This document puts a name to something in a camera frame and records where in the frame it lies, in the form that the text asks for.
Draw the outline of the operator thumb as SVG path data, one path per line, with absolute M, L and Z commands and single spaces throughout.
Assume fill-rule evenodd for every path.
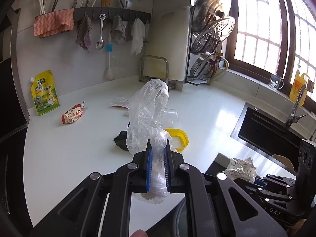
M 141 229 L 136 230 L 131 237 L 148 237 L 147 233 Z

